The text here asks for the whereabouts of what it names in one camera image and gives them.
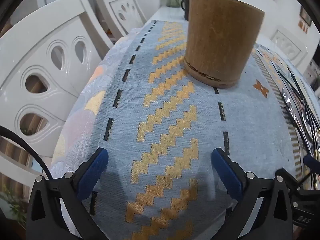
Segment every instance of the chair backrest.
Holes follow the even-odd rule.
[[[100,36],[86,2],[54,1],[0,38],[0,124],[42,156],[52,157],[71,108],[112,45],[99,47],[108,37]],[[35,76],[46,91],[28,91],[26,81]],[[46,122],[26,135],[20,123],[30,114]]]
[[[42,174],[38,171],[34,171],[33,169],[24,166],[23,164],[6,156],[1,151],[0,151],[0,171],[2,174],[6,175],[10,179],[13,179],[16,182],[19,182],[30,188],[33,187],[33,184],[37,176],[42,175],[46,177],[45,174]]]
[[[297,67],[308,53],[307,47],[286,28],[278,26],[272,37],[275,43],[288,59]]]
[[[116,40],[146,23],[136,0],[97,0],[97,4]]]

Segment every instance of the orange star pattern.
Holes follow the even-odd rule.
[[[258,79],[257,79],[257,83],[254,84],[253,87],[261,91],[262,95],[264,95],[265,98],[268,98],[267,93],[269,92],[269,90],[266,89],[264,86],[262,86]]]

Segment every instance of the wooden cup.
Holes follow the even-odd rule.
[[[186,70],[212,87],[236,84],[263,17],[263,11],[237,0],[190,0]]]

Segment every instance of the picture frame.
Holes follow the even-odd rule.
[[[300,17],[306,22],[306,24],[308,24],[309,27],[311,27],[312,19],[302,6],[300,10]]]

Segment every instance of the screw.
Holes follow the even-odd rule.
[[[253,174],[252,172],[248,172],[248,173],[247,173],[247,177],[248,177],[249,179],[253,179],[253,178],[254,178],[254,174]]]
[[[66,179],[69,179],[69,178],[72,177],[72,175],[73,175],[73,172],[68,171],[68,172],[66,172],[66,174],[64,174],[64,177],[65,177]]]
[[[36,177],[36,182],[40,182],[42,180],[43,176],[39,175],[38,177]]]
[[[282,182],[283,178],[281,176],[277,176],[277,181]]]

